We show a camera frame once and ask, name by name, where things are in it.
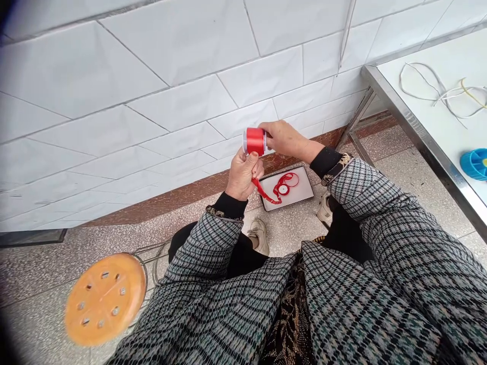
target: round stool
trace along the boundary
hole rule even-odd
[[[157,260],[170,241],[108,256],[88,268],[67,299],[64,323],[68,336],[78,345],[101,345],[124,332],[143,308],[147,290],[147,268],[153,265],[157,285]],[[155,257],[143,261],[140,254],[159,248]]]

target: tiled floor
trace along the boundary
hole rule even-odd
[[[443,228],[459,238],[487,267],[487,245],[400,127],[366,137],[362,143],[377,168],[403,190],[416,194]],[[352,146],[347,145],[344,149],[356,155]],[[302,239],[313,239],[326,233],[315,217],[324,188],[306,168],[314,186],[313,199],[270,213],[263,210],[257,194],[248,204],[243,230],[246,232],[256,217],[264,220],[271,256],[295,251]],[[140,225],[76,228],[68,231],[63,244],[3,250],[0,282],[4,287],[0,303],[22,360],[32,364],[103,363],[120,338],[103,346],[86,348],[74,345],[64,332],[64,304],[76,278],[107,255],[131,252],[170,239],[179,228],[197,220],[217,197],[218,194],[210,196]],[[162,275],[166,267],[167,258],[164,258],[159,264],[158,275]]]

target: yellow wire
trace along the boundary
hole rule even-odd
[[[470,96],[472,99],[474,99],[482,108],[484,109],[487,109],[487,105],[486,104],[482,104],[480,101],[477,100],[477,98],[475,96],[473,96],[471,93],[468,92],[468,90],[465,88],[465,86],[463,86],[463,80],[465,78],[461,79],[460,80],[460,85],[462,86],[462,89],[463,91],[468,95]]]

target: blue plastic spool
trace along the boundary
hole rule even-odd
[[[487,149],[467,152],[460,158],[460,166],[471,178],[487,181]]]

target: shoe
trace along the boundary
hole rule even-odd
[[[330,199],[330,193],[326,192],[323,194],[320,200],[320,209],[318,209],[318,213],[316,213],[316,216],[318,217],[319,220],[321,220],[323,223],[326,225],[330,226],[332,220],[333,220],[333,213],[330,210],[330,204],[328,203],[328,200]]]
[[[247,237],[257,238],[259,244],[254,248],[255,251],[269,256],[269,245],[267,244],[265,224],[260,219],[256,218],[250,225],[250,229],[247,231]]]

